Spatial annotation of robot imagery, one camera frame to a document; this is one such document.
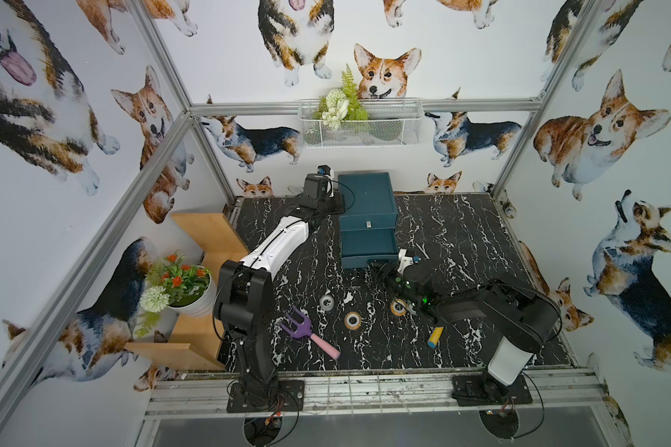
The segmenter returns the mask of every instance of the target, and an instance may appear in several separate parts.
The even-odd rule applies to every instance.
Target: wire basket
[[[424,116],[420,99],[368,99],[360,103],[368,112],[367,121],[341,121],[331,129],[315,119],[320,101],[306,99],[298,103],[298,119],[307,148],[366,148],[414,146],[420,140]]]

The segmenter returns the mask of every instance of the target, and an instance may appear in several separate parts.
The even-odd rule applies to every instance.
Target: marble surface
[[[464,290],[506,270],[527,280],[522,261],[512,245],[494,204],[486,194],[398,195],[396,238],[423,258],[435,282]],[[276,227],[292,198],[245,199],[236,230],[250,250]],[[273,361],[280,371],[388,370],[412,368],[477,368],[494,354],[501,336],[484,319],[463,320],[446,327],[436,349],[426,344],[431,332],[423,321],[390,310],[392,297],[367,269],[340,267],[338,218],[298,247],[273,281],[276,315],[271,325]],[[319,299],[335,299],[330,312]],[[296,305],[313,321],[313,331],[336,346],[337,361],[307,338],[294,340],[278,329],[283,311]],[[358,312],[362,325],[349,330],[344,319]],[[236,368],[235,352],[223,347],[220,360],[228,371]],[[534,365],[569,365],[564,346],[554,340],[532,359]]]

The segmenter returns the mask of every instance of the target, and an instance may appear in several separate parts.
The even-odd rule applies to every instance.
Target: dog tongue
[[[35,70],[17,51],[12,50],[3,56],[0,65],[20,84],[32,85],[37,79]]]
[[[305,7],[305,0],[288,0],[294,11],[300,11]]]

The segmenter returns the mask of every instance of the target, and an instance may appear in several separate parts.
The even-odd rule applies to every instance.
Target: cable
[[[293,394],[291,394],[290,391],[286,391],[286,393],[288,394],[288,396],[291,397],[291,399],[293,400],[293,403],[295,403],[295,422],[293,423],[293,427],[291,427],[291,429],[288,431],[288,433],[286,434],[286,436],[283,436],[281,439],[279,439],[279,440],[276,441],[276,442],[271,442],[270,444],[267,444],[267,447],[268,447],[268,446],[273,446],[274,444],[278,444],[279,442],[281,442],[281,441],[283,441],[284,439],[286,439],[290,434],[293,433],[293,430],[295,430],[295,426],[298,424],[298,418],[299,418],[299,416],[300,416],[300,411],[298,410],[298,402],[295,400],[295,397],[293,397]]]
[[[343,210],[343,212],[348,211],[349,209],[351,209],[351,208],[353,207],[353,205],[356,204],[356,193],[353,192],[353,190],[351,190],[351,189],[348,187],[347,184],[343,184],[343,183],[340,183],[340,182],[336,182],[335,180],[331,180],[331,183],[338,183],[338,184],[340,184],[340,186],[344,186],[344,187],[346,187],[346,189],[347,189],[348,191],[350,191],[350,193],[353,195],[353,203],[351,203],[350,206],[349,206],[348,208],[346,208],[345,210]]]
[[[562,328],[564,327],[564,320],[562,320],[562,311],[561,311],[561,309],[559,309],[559,308],[557,307],[557,305],[555,305],[555,303],[552,302],[551,299],[549,299],[548,297],[546,297],[546,296],[545,296],[543,293],[541,293],[540,291],[536,291],[536,290],[534,290],[534,289],[530,289],[530,288],[522,287],[521,285],[509,284],[509,283],[506,283],[506,282],[490,282],[490,283],[488,283],[488,285],[505,285],[505,286],[507,286],[507,287],[511,287],[511,288],[513,288],[513,289],[519,289],[520,291],[526,291],[526,292],[534,293],[535,295],[537,295],[537,297],[538,297],[539,299],[542,299],[545,303],[547,303],[547,304],[549,304],[550,306],[552,306],[552,308],[555,310],[555,312],[557,312],[557,315],[559,316],[559,320],[560,320],[560,328],[559,328],[559,330],[555,333],[555,335],[553,335],[552,337],[547,338],[546,341],[545,341],[545,343],[548,342],[548,341],[552,341],[552,340],[554,340],[556,337],[559,337],[559,335],[562,333]]]
[[[532,378],[529,377],[525,371],[522,371],[522,374],[524,374],[524,376],[527,379],[529,379],[530,382],[532,382],[532,385],[534,385],[535,389],[537,390],[537,395],[539,396],[539,402],[542,404],[542,420],[540,420],[539,424],[537,424],[537,426],[534,427],[532,430],[528,431],[527,433],[517,435],[517,436],[513,437],[512,439],[518,439],[518,438],[521,438],[522,436],[526,436],[526,435],[530,435],[530,434],[535,433],[539,429],[539,427],[541,427],[542,424],[544,424],[544,422],[545,422],[545,401],[542,399],[542,394],[539,392],[539,389],[537,388],[537,383],[535,383],[535,381],[532,380]]]

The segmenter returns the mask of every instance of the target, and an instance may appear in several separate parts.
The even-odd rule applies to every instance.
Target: purple garden fork
[[[299,323],[292,316],[286,313],[284,313],[283,315],[286,316],[288,321],[290,321],[295,325],[296,327],[295,332],[293,332],[289,327],[287,327],[283,323],[278,323],[278,326],[280,326],[281,329],[286,331],[286,333],[293,338],[301,338],[305,337],[306,335],[308,337],[311,337],[311,340],[315,341],[315,344],[317,344],[318,346],[321,346],[321,349],[323,349],[326,354],[330,355],[333,358],[333,360],[338,360],[338,357],[340,357],[340,351],[335,349],[329,342],[323,340],[321,337],[315,335],[311,331],[311,319],[305,316],[303,312],[300,311],[299,308],[293,306],[293,309],[301,318],[303,318],[302,323]]]

